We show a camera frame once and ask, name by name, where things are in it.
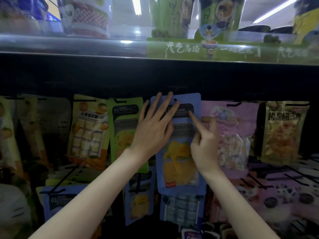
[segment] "star illustration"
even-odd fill
[[[213,113],[214,117],[218,117],[219,116],[219,112],[216,111],[215,113]]]
[[[227,121],[227,114],[226,114],[225,110],[223,110],[221,113],[219,113],[219,118],[220,118],[220,120]]]

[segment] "forearm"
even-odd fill
[[[143,163],[138,153],[126,149],[110,167],[30,238],[90,238],[118,193]]]
[[[239,239],[279,238],[221,171],[203,174]]]

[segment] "checkered pattern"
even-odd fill
[[[81,9],[78,15],[79,23],[86,23],[106,30],[107,18],[99,13],[92,12],[88,9]]]

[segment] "blue star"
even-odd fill
[[[227,114],[226,114],[225,110],[223,110],[223,112],[219,113],[219,119],[227,121]]]

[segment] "hand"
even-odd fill
[[[201,174],[220,171],[217,155],[219,139],[216,119],[202,117],[202,121],[208,123],[209,129],[207,129],[192,112],[188,112],[188,114],[197,128],[190,149],[198,171]]]
[[[130,147],[133,151],[139,154],[139,156],[143,159],[143,162],[146,162],[150,157],[160,151],[161,148],[168,143],[174,131],[172,118],[180,103],[177,101],[169,112],[161,119],[170,100],[172,99],[173,92],[168,93],[164,102],[155,112],[161,96],[162,93],[160,92],[156,95],[156,98],[150,106],[146,116],[145,110],[149,101],[147,100],[144,103],[139,116],[134,139]]]

